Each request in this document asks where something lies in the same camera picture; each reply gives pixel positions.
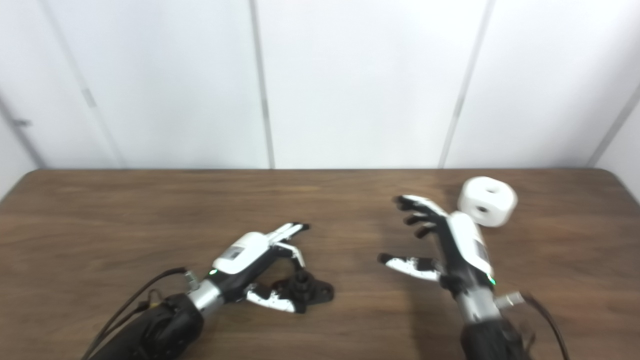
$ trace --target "white robotic hand casing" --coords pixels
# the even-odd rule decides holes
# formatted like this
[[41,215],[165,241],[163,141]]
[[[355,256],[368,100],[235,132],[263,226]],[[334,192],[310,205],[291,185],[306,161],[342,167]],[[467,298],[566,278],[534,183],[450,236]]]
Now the white robotic hand casing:
[[447,223],[462,258],[478,270],[493,275],[483,237],[473,219],[465,213],[455,211],[449,215]]
[[296,311],[296,307],[290,300],[280,299],[280,296],[277,291],[272,290],[268,299],[263,299],[259,295],[253,292],[253,290],[249,290],[246,294],[246,299],[254,304],[268,307],[270,309],[285,311],[286,313],[294,313]]
[[227,274],[237,274],[251,265],[269,248],[269,238],[265,234],[246,233],[215,259],[212,265]]
[[385,263],[387,267],[392,268],[395,271],[403,272],[407,275],[417,277],[418,279],[429,280],[429,281],[438,281],[440,279],[439,271],[436,271],[436,270],[420,271],[416,269],[416,264],[417,264],[417,258],[408,258],[407,260],[394,258]]

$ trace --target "black fingertip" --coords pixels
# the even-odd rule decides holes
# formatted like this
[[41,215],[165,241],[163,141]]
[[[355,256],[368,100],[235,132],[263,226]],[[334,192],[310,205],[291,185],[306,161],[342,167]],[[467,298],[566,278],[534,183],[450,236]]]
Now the black fingertip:
[[381,252],[378,254],[378,262],[381,264],[386,264],[389,260],[393,259],[394,256],[391,254],[387,254],[386,252]]
[[403,203],[398,204],[397,208],[398,208],[398,210],[401,210],[401,211],[408,211],[408,210],[412,209],[411,205],[403,204]]
[[410,217],[406,217],[404,218],[403,222],[406,225],[413,225],[413,224],[417,224],[418,222],[420,222],[422,219],[420,217],[417,217],[415,215],[411,215]]
[[431,228],[423,226],[420,229],[418,229],[414,233],[414,235],[415,235],[416,238],[422,239],[423,237],[427,236],[430,232],[431,232]]

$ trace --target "label on robotic hand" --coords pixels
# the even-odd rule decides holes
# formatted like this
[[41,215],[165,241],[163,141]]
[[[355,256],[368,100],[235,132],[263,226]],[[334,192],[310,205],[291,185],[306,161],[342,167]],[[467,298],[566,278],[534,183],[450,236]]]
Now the label on robotic hand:
[[225,250],[222,255],[220,255],[220,259],[233,260],[240,255],[240,253],[244,250],[244,247],[240,246],[231,246],[227,250]]
[[478,270],[493,275],[484,240],[473,219],[465,213],[455,211],[447,219],[447,223],[462,258]]
[[225,250],[212,266],[227,274],[237,274],[269,250],[269,239],[262,233],[247,233]]

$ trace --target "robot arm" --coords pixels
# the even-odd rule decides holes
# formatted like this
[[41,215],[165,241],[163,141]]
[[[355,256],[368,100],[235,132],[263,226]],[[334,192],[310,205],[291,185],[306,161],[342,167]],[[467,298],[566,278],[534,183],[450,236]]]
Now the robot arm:
[[[245,234],[213,261],[202,281],[185,272],[191,291],[171,295],[155,307],[149,308],[147,304],[146,310],[120,329],[90,359],[176,359],[200,336],[205,318],[229,302],[247,299],[271,309],[304,313],[308,305],[331,301],[333,287],[314,280],[305,270],[300,250],[287,243],[308,228],[306,224],[287,223],[268,234]],[[280,258],[293,262],[296,272],[290,279],[274,283],[273,289],[255,282]],[[93,348],[106,337],[101,332],[83,360],[89,358]]]

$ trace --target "robotic hand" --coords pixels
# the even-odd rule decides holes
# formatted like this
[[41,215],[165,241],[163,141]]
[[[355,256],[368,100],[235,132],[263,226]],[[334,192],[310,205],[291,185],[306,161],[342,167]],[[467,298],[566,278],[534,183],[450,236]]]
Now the robotic hand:
[[523,302],[535,307],[549,321],[564,359],[569,359],[557,325],[539,302],[519,292],[499,298],[493,296],[493,268],[483,237],[470,216],[460,211],[448,214],[433,201],[414,195],[402,195],[396,202],[400,210],[414,211],[404,220],[407,225],[422,223],[415,232],[416,237],[423,238],[431,231],[437,234],[445,265],[433,258],[390,254],[380,254],[378,261],[410,276],[437,281],[451,292],[465,322],[461,344],[468,360],[531,358],[529,347],[534,338],[525,348],[522,336],[501,313]]
[[[202,281],[185,268],[169,270],[142,287],[116,313],[90,345],[83,360],[171,360],[179,357],[195,341],[204,319],[222,305],[244,299],[271,309],[290,313],[304,313],[308,305],[333,299],[333,286],[317,281],[305,270],[305,262],[298,248],[288,241],[308,229],[306,224],[287,223],[268,234],[247,233],[213,261],[212,268]],[[273,290],[255,282],[277,259],[288,258],[295,274],[273,284]],[[115,318],[138,295],[156,280],[183,273],[191,291],[166,297],[160,304],[143,304],[110,327]],[[139,317],[129,322],[93,356],[91,353],[108,334],[126,322],[134,313]]]

